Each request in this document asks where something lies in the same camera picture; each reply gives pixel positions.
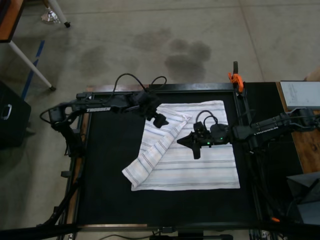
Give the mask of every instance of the striped towel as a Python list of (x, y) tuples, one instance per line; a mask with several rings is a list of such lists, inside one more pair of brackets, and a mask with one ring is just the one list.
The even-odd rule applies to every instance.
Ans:
[[(177, 143), (191, 131), (198, 113), (209, 110), (221, 124), (228, 124), (223, 101), (161, 104), (157, 112), (169, 122), (156, 128), (146, 121), (137, 159), (122, 173), (132, 183), (131, 190), (210, 190), (240, 188), (231, 144), (203, 147), (201, 158), (194, 159), (190, 148)], [(203, 122), (209, 113), (200, 115)], [(207, 127), (214, 124), (206, 120)]]

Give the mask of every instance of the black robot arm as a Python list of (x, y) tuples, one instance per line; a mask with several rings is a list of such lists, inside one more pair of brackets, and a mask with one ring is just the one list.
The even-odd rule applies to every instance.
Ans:
[[(156, 112), (157, 107), (161, 104), (160, 99), (147, 88), (136, 93), (117, 94), (107, 100), (92, 99), (92, 97), (92, 92), (78, 93), (75, 100), (61, 103), (42, 113), (48, 112), (49, 121), (46, 122), (49, 122), (54, 130), (64, 136), (70, 157), (81, 157), (85, 153), (80, 134), (70, 127), (75, 119), (84, 113), (124, 114), (132, 112), (148, 121), (154, 118), (153, 124), (157, 128), (168, 124), (166, 117)], [(71, 113), (66, 113), (67, 108), (71, 108)]]
[(179, 139), (177, 143), (192, 149), (194, 159), (199, 159), (200, 149), (203, 146), (211, 148), (212, 145), (248, 142), (249, 149), (254, 151), (284, 134), (294, 131), (313, 131), (317, 128), (320, 129), (320, 115), (314, 115), (313, 111), (308, 108), (296, 108), (291, 112), (284, 112), (278, 116), (245, 126), (230, 127), (219, 124), (216, 120), (210, 130), (197, 118), (193, 125), (194, 132)]

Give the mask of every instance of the black cable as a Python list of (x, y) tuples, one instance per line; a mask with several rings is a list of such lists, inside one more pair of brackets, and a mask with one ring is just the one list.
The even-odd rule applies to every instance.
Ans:
[(215, 124), (218, 124), (218, 118), (216, 118), (215, 116), (207, 116), (207, 117), (203, 120), (203, 126), (204, 126), (205, 128), (207, 128), (207, 127), (206, 127), (206, 120), (207, 120), (208, 118), (213, 118), (214, 121), (215, 121)]
[(161, 86), (157, 87), (156, 89), (150, 90), (149, 92), (157, 91), (158, 89), (160, 89), (160, 88), (162, 88), (164, 85), (166, 85), (166, 83), (167, 83), (167, 78), (166, 78), (165, 76), (158, 76), (158, 77), (156, 77), (156, 78), (151, 82), (150, 85), (153, 85), (154, 82), (157, 81), (158, 79), (164, 79), (164, 83), (163, 83)]
[(102, 102), (103, 104), (108, 103), (108, 102), (111, 100), (111, 98), (114, 96), (115, 91), (116, 91), (116, 88), (117, 88), (118, 81), (119, 81), (123, 76), (131, 76), (131, 77), (133, 77), (133, 78), (140, 84), (140, 86), (143, 88), (143, 90), (144, 90), (145, 92), (147, 91), (146, 88), (145, 88), (145, 86), (141, 83), (141, 81), (140, 81), (135, 75), (133, 75), (133, 74), (131, 74), (131, 73), (123, 73), (123, 74), (121, 74), (120, 76), (118, 76), (118, 78), (115, 80), (114, 88), (113, 88), (113, 90), (112, 90), (112, 93), (111, 93), (110, 97), (109, 97), (106, 101), (103, 101), (103, 102)]
[(256, 115), (257, 115), (257, 112), (256, 112), (256, 110), (254, 110), (254, 109), (252, 109), (253, 111), (254, 111), (254, 113), (253, 113), (253, 117), (252, 117), (252, 119), (251, 119), (251, 122), (249, 123), (249, 127), (251, 128), (251, 125), (252, 125), (252, 123), (254, 122), (254, 119), (255, 119), (255, 117), (256, 117)]
[(65, 147), (64, 155), (65, 155), (65, 156), (68, 155), (68, 144), (67, 144), (66, 147)]
[(249, 229), (249, 240), (254, 240), (251, 234), (251, 230)]
[(246, 111), (246, 112), (244, 112), (243, 114), (241, 114), (241, 115), (236, 119), (236, 121), (230, 126), (230, 129), (233, 128), (233, 127), (239, 122), (239, 120), (242, 119), (244, 116), (248, 115), (248, 114), (251, 113), (251, 112), (255, 112), (255, 111), (256, 111), (255, 109), (251, 109), (251, 110)]
[[(131, 77), (133, 77), (133, 78), (140, 84), (140, 86), (143, 88), (143, 90), (144, 90), (145, 92), (147, 91), (146, 88), (145, 88), (145, 86), (141, 83), (141, 81), (140, 81), (135, 75), (133, 75), (133, 74), (131, 74), (131, 73), (123, 73), (123, 74), (121, 74), (120, 76), (118, 76), (118, 78), (115, 80), (114, 88), (113, 88), (113, 90), (112, 90), (112, 93), (111, 93), (110, 97), (109, 97), (107, 100), (105, 100), (105, 101), (101, 101), (100, 104), (106, 104), (106, 103), (108, 103), (108, 102), (111, 100), (111, 98), (112, 98), (112, 97), (114, 96), (114, 94), (115, 94), (118, 81), (119, 81), (123, 76), (131, 76)], [(159, 79), (159, 78), (165, 78), (165, 77), (164, 77), (164, 76), (160, 76), (160, 77), (157, 77), (155, 80), (157, 80), (157, 79)], [(70, 104), (70, 103), (64, 103), (64, 104), (60, 104), (59, 106), (60, 106), (60, 107), (63, 106), (63, 105), (67, 106), (67, 105), (69, 105), (69, 104)], [(46, 119), (43, 118), (43, 115), (44, 115), (45, 113), (49, 112), (50, 110), (55, 109), (56, 107), (57, 107), (57, 106), (48, 108), (47, 110), (45, 110), (45, 111), (43, 111), (42, 113), (40, 113), (40, 116), (39, 116), (40, 119), (41, 119), (42, 121), (45, 121), (45, 122), (48, 123), (48, 124), (51, 124), (48, 120), (46, 120)]]
[(104, 236), (102, 238), (99, 238), (98, 240), (103, 240), (103, 239), (107, 239), (110, 237), (119, 237), (119, 238), (123, 238), (123, 239), (128, 239), (128, 240), (140, 240), (140, 239), (147, 239), (150, 238), (154, 235), (149, 235), (149, 236), (143, 236), (143, 237), (127, 237), (127, 236), (121, 236), (121, 235), (117, 235), (117, 234), (112, 234), (112, 235), (108, 235), (108, 236)]
[(285, 216), (286, 216), (286, 217), (288, 217), (289, 212), (290, 212), (290, 209), (291, 209), (291, 207), (292, 207), (292, 205), (293, 205), (294, 202), (295, 202), (295, 199), (293, 199), (293, 200), (290, 202), (290, 204), (289, 204), (289, 206), (288, 206), (288, 209), (286, 210), (286, 213), (285, 213)]
[(212, 114), (212, 112), (210, 112), (209, 110), (202, 110), (201, 112), (199, 112), (199, 114), (196, 116), (195, 118), (195, 122), (197, 123), (198, 122), (198, 119), (199, 119), (199, 116), (203, 113), (209, 113), (210, 114), (210, 117), (213, 117), (213, 119), (215, 119), (215, 124), (218, 124), (218, 119)]

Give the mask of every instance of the black cabinet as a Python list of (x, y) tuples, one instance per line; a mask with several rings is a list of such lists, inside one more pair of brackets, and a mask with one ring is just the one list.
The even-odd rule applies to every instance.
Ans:
[(0, 149), (21, 145), (31, 107), (0, 81)]

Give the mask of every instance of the clamp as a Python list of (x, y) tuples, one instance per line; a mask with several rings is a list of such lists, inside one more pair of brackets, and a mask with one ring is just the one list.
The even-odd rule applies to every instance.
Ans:
[(231, 72), (228, 73), (228, 77), (230, 79), (230, 82), (233, 84), (236, 84), (237, 87), (237, 93), (240, 95), (244, 91), (244, 82), (242, 81), (242, 77), (238, 74), (238, 62), (233, 62), (233, 74), (231, 75)]

